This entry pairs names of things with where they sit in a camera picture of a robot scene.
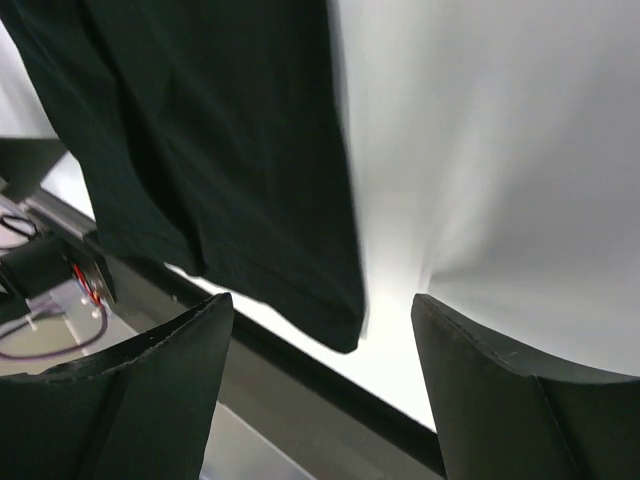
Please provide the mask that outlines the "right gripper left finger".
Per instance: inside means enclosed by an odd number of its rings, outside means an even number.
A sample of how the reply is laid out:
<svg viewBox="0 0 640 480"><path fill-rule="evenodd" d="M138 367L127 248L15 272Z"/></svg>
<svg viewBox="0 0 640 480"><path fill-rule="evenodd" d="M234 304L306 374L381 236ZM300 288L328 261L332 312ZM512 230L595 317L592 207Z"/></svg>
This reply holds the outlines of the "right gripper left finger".
<svg viewBox="0 0 640 480"><path fill-rule="evenodd" d="M198 478L233 319L219 294L98 353L2 377L2 478Z"/></svg>

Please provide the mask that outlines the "black t shirt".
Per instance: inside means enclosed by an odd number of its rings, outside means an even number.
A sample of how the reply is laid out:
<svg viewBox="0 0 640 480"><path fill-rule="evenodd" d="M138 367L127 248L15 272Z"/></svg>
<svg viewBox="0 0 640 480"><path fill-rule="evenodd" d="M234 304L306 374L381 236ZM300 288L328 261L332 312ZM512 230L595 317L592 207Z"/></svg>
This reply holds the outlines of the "black t shirt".
<svg viewBox="0 0 640 480"><path fill-rule="evenodd" d="M267 304L326 347L365 317L324 1L5 1L102 246Z"/></svg>

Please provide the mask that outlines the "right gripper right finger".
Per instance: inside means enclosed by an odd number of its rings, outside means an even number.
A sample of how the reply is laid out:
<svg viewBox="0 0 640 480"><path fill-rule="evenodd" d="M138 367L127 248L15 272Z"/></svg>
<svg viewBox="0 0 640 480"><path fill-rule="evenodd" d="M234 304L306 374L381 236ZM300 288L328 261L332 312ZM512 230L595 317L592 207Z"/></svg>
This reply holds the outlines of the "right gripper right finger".
<svg viewBox="0 0 640 480"><path fill-rule="evenodd" d="M448 478L638 478L638 378L542 352L426 294L411 319Z"/></svg>

